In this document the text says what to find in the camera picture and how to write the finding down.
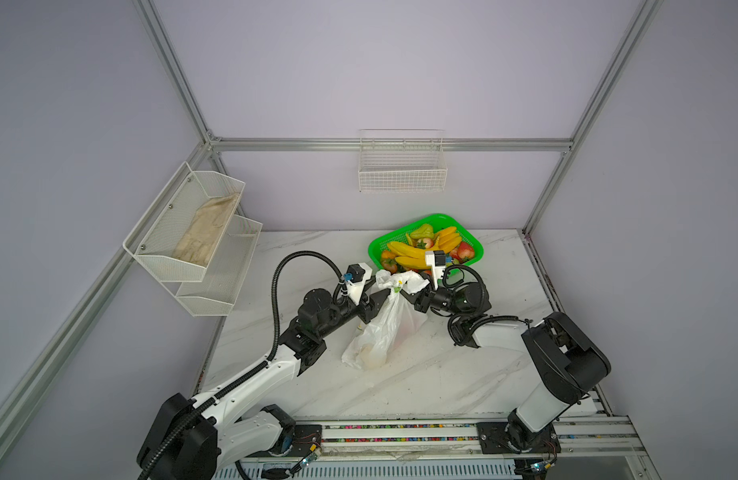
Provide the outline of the white plastic bag lemon print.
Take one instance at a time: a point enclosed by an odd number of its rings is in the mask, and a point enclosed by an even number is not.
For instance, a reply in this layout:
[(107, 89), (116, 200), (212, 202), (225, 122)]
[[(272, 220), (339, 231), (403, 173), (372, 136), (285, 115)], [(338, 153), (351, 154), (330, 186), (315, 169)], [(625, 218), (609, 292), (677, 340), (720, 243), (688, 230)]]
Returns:
[(376, 293), (386, 294), (378, 314), (368, 324), (360, 322), (356, 335), (343, 352), (341, 361), (355, 369), (381, 367), (389, 354), (414, 335), (426, 322), (427, 314), (417, 311), (407, 296), (423, 293), (430, 281), (409, 271), (391, 274), (380, 270), (371, 277)]

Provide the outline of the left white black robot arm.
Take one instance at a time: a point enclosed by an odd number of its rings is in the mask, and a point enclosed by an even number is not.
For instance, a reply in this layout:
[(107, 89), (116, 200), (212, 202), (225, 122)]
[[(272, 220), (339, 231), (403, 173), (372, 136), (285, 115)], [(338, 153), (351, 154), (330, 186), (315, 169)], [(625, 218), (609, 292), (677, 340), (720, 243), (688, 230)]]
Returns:
[(284, 456), (300, 446), (296, 422), (270, 404), (248, 411), (271, 391), (302, 375), (326, 350), (326, 337), (355, 317), (377, 316), (389, 291), (335, 299), (325, 289), (308, 292), (298, 315), (280, 333), (273, 357), (264, 357), (228, 383), (187, 398), (175, 394), (161, 406), (137, 455), (143, 479), (210, 479), (247, 456)]

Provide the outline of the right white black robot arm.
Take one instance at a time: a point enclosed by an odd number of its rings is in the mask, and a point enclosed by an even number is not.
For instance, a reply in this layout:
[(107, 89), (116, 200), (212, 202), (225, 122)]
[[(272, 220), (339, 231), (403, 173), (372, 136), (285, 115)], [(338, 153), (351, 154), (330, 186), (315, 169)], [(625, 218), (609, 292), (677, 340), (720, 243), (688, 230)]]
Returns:
[(447, 319), (457, 347), (501, 348), (529, 356), (539, 384), (508, 415), (498, 444), (516, 453), (536, 448), (551, 424), (611, 373), (608, 358), (565, 313), (554, 311), (533, 324), (515, 315), (491, 314), (483, 281), (426, 287), (404, 298), (421, 313)]

